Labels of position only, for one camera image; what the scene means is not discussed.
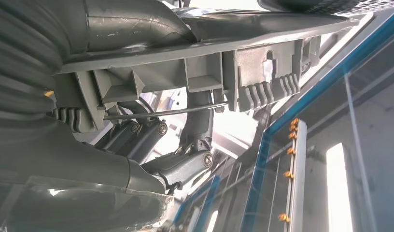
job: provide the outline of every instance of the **glass panel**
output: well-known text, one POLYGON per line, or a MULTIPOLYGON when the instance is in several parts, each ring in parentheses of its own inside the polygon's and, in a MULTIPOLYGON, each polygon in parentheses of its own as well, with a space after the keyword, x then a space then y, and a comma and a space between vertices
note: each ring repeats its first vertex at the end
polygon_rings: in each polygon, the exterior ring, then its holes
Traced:
MULTIPOLYGON (((389 55, 394 46, 382 52, 389 55)), ((394 59, 370 62, 350 78, 356 136, 360 140, 362 163, 352 158, 362 225, 371 223, 376 231, 394 231, 394 59)), ((357 154, 356 147, 351 148, 357 154)))

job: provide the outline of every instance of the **fluorescent light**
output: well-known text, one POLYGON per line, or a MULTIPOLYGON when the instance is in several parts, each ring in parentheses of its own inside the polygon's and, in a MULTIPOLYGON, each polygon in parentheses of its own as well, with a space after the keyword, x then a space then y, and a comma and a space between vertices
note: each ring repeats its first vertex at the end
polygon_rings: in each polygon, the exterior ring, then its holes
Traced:
POLYGON ((215 221, 217 220, 217 216, 218 216, 218 210, 214 211, 213 214, 211 215, 207 232, 212 232, 214 230, 214 225, 215 225, 215 221))
POLYGON ((329 232, 352 232, 351 206, 342 143, 326 152, 329 232))

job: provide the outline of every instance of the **bolt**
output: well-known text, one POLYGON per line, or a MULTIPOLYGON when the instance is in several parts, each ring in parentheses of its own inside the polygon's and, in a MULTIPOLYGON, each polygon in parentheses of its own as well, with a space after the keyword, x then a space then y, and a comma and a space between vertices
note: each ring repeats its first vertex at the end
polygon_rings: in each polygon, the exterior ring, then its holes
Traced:
POLYGON ((204 166, 206 167, 211 167, 212 165, 212 154, 210 152, 207 152, 204 154, 204 166))
POLYGON ((130 127, 130 131, 132 133, 136 133, 137 130, 139 129, 139 125, 137 123, 134 123, 131 127, 130 127))
POLYGON ((167 125, 165 123, 162 123, 159 125, 159 134, 160 135, 165 135, 167 133, 167 125))

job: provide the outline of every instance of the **vertical metal bar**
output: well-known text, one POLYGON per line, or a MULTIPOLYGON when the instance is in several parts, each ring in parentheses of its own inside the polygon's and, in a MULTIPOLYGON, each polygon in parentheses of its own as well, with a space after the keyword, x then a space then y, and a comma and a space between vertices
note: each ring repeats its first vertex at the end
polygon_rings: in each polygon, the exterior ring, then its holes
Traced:
POLYGON ((237 171, 236 180, 235 180, 234 182, 236 182, 236 181, 238 180, 239 172, 241 171, 241 165, 242 165, 242 163, 239 163, 239 167, 238 167, 238 171, 237 171))
POLYGON ((272 208, 274 207, 275 192, 277 190, 277 181, 278 181, 278 171, 280 169, 280 160, 281 160, 281 157, 278 157, 277 172, 275 175, 274 193, 272 194, 271 209, 269 211, 269 221, 268 221, 268 230, 267 230, 268 232, 269 232, 269 228, 271 226, 272 208))
POLYGON ((298 122, 297 139, 294 151, 296 154, 293 166, 294 178, 292 179, 292 196, 289 210, 291 221, 288 223, 288 232, 302 232, 302 220, 304 213, 304 190, 305 190, 305 160, 307 150, 307 124, 298 122))
MULTIPOLYGON (((296 140, 294 139, 292 141, 292 149, 295 150, 295 146, 296 146, 296 140)), ((289 171, 292 173, 294 173, 294 161, 295 161, 294 159, 295 159, 295 157, 291 156, 291 163, 289 165, 289 171)), ((292 193, 293 193, 292 188, 293 188, 293 180, 289 179, 288 180, 287 205, 286 205, 286 209, 285 209, 285 213, 289 217, 290 217, 290 211, 291 211, 291 197, 292 197, 292 193)), ((284 232, 288 232, 288 231, 289 231, 288 224, 285 223, 284 224, 284 232)))
POLYGON ((376 219, 373 214, 372 200, 370 198, 369 184, 368 184, 367 178, 366 178, 365 164, 363 162, 363 157, 362 157, 361 142, 359 139, 358 127, 356 125, 356 117, 355 117, 355 111, 354 111, 354 107, 353 107, 351 87, 349 84, 349 77, 348 76, 349 76, 349 73, 347 73, 345 70, 345 87, 346 87, 346 94, 348 95, 349 113, 351 115, 353 136, 355 139, 356 157, 358 160, 359 169, 361 171, 362 189, 364 191, 364 199, 365 199, 365 204, 367 206, 367 214, 369 216, 370 227, 371 227, 372 232, 377 232, 378 227, 376 225, 376 219))
POLYGON ((203 208, 201 209, 200 216, 198 217, 198 221, 194 232, 202 232, 207 223, 208 214, 211 210, 211 205, 214 201, 215 193, 217 192, 218 187, 220 186, 220 177, 215 176, 212 180, 212 184, 209 192, 207 193, 206 199, 204 201, 203 208))
POLYGON ((269 131, 267 130, 263 134, 257 160, 255 162, 255 168, 251 180, 251 187, 248 193, 245 211, 241 222, 241 232, 252 232, 254 230, 254 224, 256 219, 255 217, 258 210, 258 201, 260 199, 262 185, 264 182, 270 144, 271 136, 269 134, 269 131))

